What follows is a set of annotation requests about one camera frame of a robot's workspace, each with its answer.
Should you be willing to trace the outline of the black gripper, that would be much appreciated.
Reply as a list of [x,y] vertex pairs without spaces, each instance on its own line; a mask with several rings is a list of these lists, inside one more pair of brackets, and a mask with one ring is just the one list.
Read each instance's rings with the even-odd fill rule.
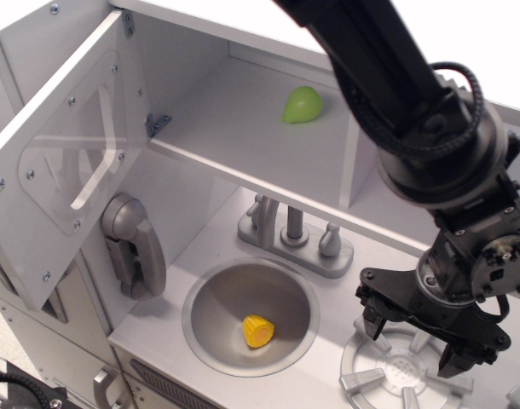
[[476,262],[497,267],[511,250],[511,237],[487,243],[475,260],[444,233],[410,271],[365,268],[356,295],[365,307],[365,332],[377,340],[386,321],[406,321],[447,343],[438,377],[468,372],[477,353],[499,353],[510,348],[510,337],[499,327],[508,315],[506,295],[488,280],[486,291],[472,288]]

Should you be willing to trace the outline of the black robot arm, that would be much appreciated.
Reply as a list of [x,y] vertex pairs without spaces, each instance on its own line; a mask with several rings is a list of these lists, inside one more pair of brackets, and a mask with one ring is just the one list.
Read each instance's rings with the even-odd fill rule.
[[520,186],[508,173],[520,139],[506,132],[466,66],[428,63],[389,1],[283,1],[326,51],[357,123],[378,147],[395,194],[438,227],[414,270],[362,270],[366,333],[389,321],[443,340],[438,374],[492,364],[520,293]]

